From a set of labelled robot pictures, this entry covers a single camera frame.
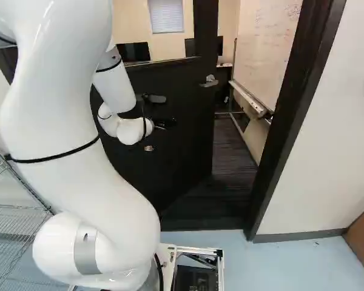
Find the floor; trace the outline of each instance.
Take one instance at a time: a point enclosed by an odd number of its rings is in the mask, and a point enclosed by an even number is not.
[[[212,176],[162,215],[163,230],[239,229],[257,172],[232,120],[215,120]]]
[[[340,237],[269,244],[240,230],[165,232],[180,246],[224,250],[227,291],[364,291],[364,268]]]

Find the window blinds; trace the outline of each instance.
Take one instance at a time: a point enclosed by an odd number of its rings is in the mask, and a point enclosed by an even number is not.
[[[184,32],[182,0],[148,0],[152,33]]]

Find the black cable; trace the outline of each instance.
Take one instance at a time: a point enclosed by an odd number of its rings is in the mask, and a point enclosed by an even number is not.
[[[144,138],[146,138],[146,134],[147,134],[147,123],[146,123],[146,114],[144,112],[144,101],[139,101],[140,102],[140,107],[141,107],[141,116],[143,117],[143,136],[141,137],[142,141]]]
[[[99,140],[99,135],[97,135],[97,137],[93,141],[90,141],[87,144],[84,144],[82,147],[78,147],[76,149],[69,150],[68,152],[60,153],[59,155],[46,156],[45,158],[39,158],[39,159],[14,159],[14,158],[12,158],[12,156],[10,154],[5,155],[4,158],[7,161],[13,161],[13,162],[16,162],[18,164],[34,164],[34,163],[37,163],[37,162],[47,162],[47,161],[51,161],[53,159],[60,159],[60,158],[63,158],[65,156],[70,156],[70,155],[72,155],[74,153],[78,153],[78,152],[80,152],[80,151],[94,145],[98,140]]]
[[[162,265],[160,264],[159,261],[159,257],[157,255],[157,253],[154,254],[155,257],[155,262],[157,262],[157,269],[158,269],[158,274],[159,274],[159,291],[164,291],[164,287],[163,287],[163,271],[162,271]]]

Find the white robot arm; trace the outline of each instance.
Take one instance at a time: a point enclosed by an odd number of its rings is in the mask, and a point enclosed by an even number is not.
[[[132,145],[152,133],[154,124],[147,118],[144,126],[143,118],[124,119],[117,115],[131,110],[136,97],[113,38],[98,64],[93,83],[104,100],[98,110],[98,122],[108,135]]]
[[[105,57],[114,53],[111,30],[112,0],[0,0],[0,47],[19,50],[0,133],[23,177],[62,211],[35,238],[38,267],[68,284],[135,291],[149,276],[160,223],[110,164],[90,111],[94,82],[106,132],[126,144],[143,136],[143,119],[116,115],[135,95],[123,63]]]

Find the baseboard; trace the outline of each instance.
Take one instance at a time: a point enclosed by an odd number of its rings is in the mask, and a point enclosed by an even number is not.
[[[301,241],[303,239],[330,238],[333,236],[341,236],[347,229],[329,229],[318,230],[316,232],[295,232],[295,233],[275,233],[271,235],[256,235],[253,242],[261,243],[277,243],[280,241]]]

